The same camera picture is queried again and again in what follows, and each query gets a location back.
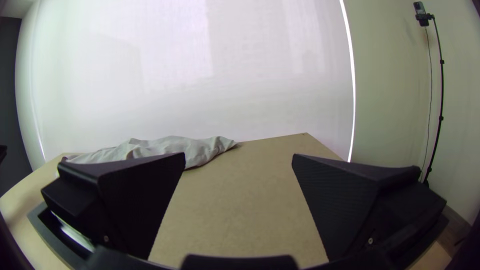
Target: black tripod pole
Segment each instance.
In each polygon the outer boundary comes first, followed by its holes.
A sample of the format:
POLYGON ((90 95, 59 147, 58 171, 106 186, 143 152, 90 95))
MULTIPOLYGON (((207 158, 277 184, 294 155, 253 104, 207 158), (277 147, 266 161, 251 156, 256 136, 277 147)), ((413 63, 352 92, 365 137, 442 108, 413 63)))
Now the black tripod pole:
POLYGON ((431 15, 430 18, 433 20, 433 24, 435 25, 436 39, 438 41, 438 51, 440 52, 441 92, 440 92, 440 116, 438 117, 438 128, 436 130, 435 145, 433 146, 433 152, 431 153, 430 164, 428 164, 425 178, 423 179, 423 183, 427 186, 429 186, 429 182, 427 179, 429 177, 430 172, 432 171, 432 163, 434 162, 435 152, 437 152, 437 145, 439 144, 440 127, 442 126, 442 121, 444 120, 443 112, 444 112, 444 64, 445 64, 445 61, 442 58, 442 48, 440 47, 439 30, 437 29, 437 22, 435 21, 435 16, 431 15))

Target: wooden table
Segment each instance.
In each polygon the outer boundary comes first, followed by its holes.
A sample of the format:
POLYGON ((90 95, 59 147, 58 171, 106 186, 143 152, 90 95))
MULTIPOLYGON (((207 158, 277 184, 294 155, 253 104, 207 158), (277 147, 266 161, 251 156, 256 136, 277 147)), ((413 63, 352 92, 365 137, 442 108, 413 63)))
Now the wooden table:
MULTIPOLYGON (((340 158, 308 133, 254 140, 183 173, 149 260, 178 268, 187 254, 292 255, 299 267, 328 262, 292 170, 294 153, 340 158)), ((55 179, 60 155, 0 198, 13 237, 35 269, 67 269, 27 219, 55 179)))

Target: white cloth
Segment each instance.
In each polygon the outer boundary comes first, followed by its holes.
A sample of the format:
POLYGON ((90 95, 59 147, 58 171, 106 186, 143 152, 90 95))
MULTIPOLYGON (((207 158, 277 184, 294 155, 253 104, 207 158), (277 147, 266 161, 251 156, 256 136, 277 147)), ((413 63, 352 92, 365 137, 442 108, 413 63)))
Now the white cloth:
POLYGON ((185 169, 202 166, 215 156, 237 145, 231 139, 215 136, 191 139, 168 136, 154 140, 131 138, 116 147, 103 148, 96 152, 67 156, 67 161, 78 164, 103 163, 150 157, 170 153, 185 153, 185 169))

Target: white backdrop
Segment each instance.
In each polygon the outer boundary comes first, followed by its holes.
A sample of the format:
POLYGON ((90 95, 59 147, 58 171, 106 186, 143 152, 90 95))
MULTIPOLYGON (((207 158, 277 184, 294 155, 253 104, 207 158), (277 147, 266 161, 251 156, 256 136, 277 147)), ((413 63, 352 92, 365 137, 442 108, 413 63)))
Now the white backdrop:
POLYGON ((347 160, 354 91, 338 0, 40 0, 18 117, 34 169, 134 137, 308 132, 347 160))

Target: white wall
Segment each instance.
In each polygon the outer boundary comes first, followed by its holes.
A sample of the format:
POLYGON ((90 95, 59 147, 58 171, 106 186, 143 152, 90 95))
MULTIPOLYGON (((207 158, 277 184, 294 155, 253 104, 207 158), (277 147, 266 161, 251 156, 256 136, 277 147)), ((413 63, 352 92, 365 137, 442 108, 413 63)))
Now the white wall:
POLYGON ((40 0, 33 9, 16 92, 34 169, 63 152, 168 135, 309 132, 349 157, 353 84, 338 1, 40 0))
MULTIPOLYGON (((428 181, 453 210, 473 223, 480 209, 480 17, 471 0, 425 0, 423 4, 435 15, 445 60, 444 121, 428 181)), ((437 36, 432 22, 427 29, 434 95, 425 167, 433 150, 440 109, 437 36)))
POLYGON ((37 0, 6 0, 0 16, 23 18, 29 11, 30 6, 37 0))
POLYGON ((429 95, 427 41, 411 0, 345 0, 356 77, 352 161, 419 165, 429 95))

